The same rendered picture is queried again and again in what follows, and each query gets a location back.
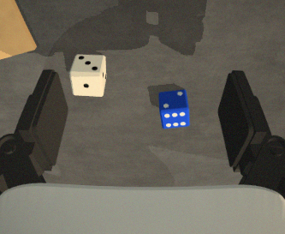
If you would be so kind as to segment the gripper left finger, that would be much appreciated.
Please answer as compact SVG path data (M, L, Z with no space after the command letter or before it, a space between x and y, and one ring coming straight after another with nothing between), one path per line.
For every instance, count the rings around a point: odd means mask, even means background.
M0 138L0 195L22 184L46 183L42 174L56 164L67 117L59 74L45 69L15 132Z

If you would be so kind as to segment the tan flat mat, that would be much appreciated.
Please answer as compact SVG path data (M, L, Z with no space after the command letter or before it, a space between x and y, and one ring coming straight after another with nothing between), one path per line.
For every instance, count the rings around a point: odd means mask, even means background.
M36 47L15 0L0 0L0 60Z

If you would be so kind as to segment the blue die with white pips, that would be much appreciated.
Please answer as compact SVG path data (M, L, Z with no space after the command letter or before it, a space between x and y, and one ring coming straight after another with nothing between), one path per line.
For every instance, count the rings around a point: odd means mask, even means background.
M187 91L160 92L159 112L164 129L189 126Z

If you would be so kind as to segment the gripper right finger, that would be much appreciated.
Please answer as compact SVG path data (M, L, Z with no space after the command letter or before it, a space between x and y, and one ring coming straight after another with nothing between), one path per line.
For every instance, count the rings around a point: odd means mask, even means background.
M239 184L272 189L285 199L285 140L271 134L244 71L228 74L218 116L229 165L243 176Z

